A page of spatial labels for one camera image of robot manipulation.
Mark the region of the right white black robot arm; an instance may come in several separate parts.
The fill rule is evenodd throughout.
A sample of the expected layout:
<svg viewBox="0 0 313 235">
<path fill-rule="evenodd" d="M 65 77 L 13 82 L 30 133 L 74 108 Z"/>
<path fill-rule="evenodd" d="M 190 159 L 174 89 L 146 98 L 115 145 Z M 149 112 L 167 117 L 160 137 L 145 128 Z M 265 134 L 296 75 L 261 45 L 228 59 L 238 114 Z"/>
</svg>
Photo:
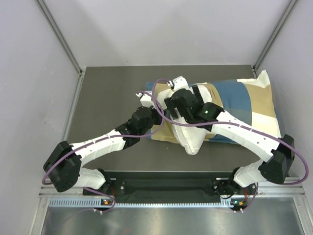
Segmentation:
<svg viewBox="0 0 313 235">
<path fill-rule="evenodd" d="M 210 102 L 198 86 L 180 89 L 164 99 L 173 121 L 173 133 L 189 155 L 198 153 L 207 132 L 221 135 L 245 147 L 259 157 L 247 166 L 233 170 L 227 187 L 235 194 L 254 183 L 269 181 L 283 184 L 294 160 L 289 135 L 275 138 L 253 130 L 221 106 Z"/>
</svg>

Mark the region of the checkered blue beige white pillowcase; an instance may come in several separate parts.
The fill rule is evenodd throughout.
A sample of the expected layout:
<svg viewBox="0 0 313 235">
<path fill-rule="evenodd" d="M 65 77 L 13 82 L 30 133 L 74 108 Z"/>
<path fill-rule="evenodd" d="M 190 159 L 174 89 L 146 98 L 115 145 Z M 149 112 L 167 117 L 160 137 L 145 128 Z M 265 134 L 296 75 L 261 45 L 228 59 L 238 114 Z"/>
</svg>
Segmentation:
<svg viewBox="0 0 313 235">
<path fill-rule="evenodd" d="M 279 121 L 272 98 L 271 84 L 266 70 L 257 79 L 233 79 L 222 82 L 198 83 L 210 92 L 213 103 L 223 107 L 231 115 L 250 125 L 253 129 L 281 137 Z M 166 84 L 157 83 L 155 95 L 168 94 L 172 90 Z M 178 144 L 172 124 L 165 121 L 163 127 L 148 137 L 155 141 L 166 141 Z M 234 143 L 230 139 L 207 132 L 204 141 Z"/>
</svg>

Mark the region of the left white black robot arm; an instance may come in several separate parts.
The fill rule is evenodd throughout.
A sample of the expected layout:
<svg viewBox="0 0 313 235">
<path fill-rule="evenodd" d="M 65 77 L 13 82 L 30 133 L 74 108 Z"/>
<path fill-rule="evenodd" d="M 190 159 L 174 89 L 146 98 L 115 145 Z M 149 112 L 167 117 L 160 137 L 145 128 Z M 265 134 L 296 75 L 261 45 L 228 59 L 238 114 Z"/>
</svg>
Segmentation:
<svg viewBox="0 0 313 235">
<path fill-rule="evenodd" d="M 106 154 L 127 149 L 149 136 L 149 130 L 161 126 L 162 116 L 153 107 L 139 107 L 131 118 L 112 131 L 92 140 L 56 145 L 43 169 L 58 192 L 72 187 L 90 188 L 100 194 L 110 191 L 111 183 L 102 169 L 87 169 L 85 165 Z"/>
</svg>

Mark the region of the white pillow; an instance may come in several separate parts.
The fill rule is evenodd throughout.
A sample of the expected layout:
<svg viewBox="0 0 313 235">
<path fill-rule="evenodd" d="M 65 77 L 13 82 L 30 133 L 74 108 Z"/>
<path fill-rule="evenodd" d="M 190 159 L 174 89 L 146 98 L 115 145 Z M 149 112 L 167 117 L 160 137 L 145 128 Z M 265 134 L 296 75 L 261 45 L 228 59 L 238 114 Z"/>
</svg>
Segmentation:
<svg viewBox="0 0 313 235">
<path fill-rule="evenodd" d="M 205 103 L 213 102 L 221 107 L 223 106 L 221 97 L 212 84 L 201 83 L 198 84 L 198 87 Z M 180 144 L 187 154 L 196 155 L 203 142 L 209 141 L 215 136 L 215 133 L 209 132 L 203 128 L 183 127 L 165 121 L 161 129 L 152 135 L 151 139 Z"/>
</svg>

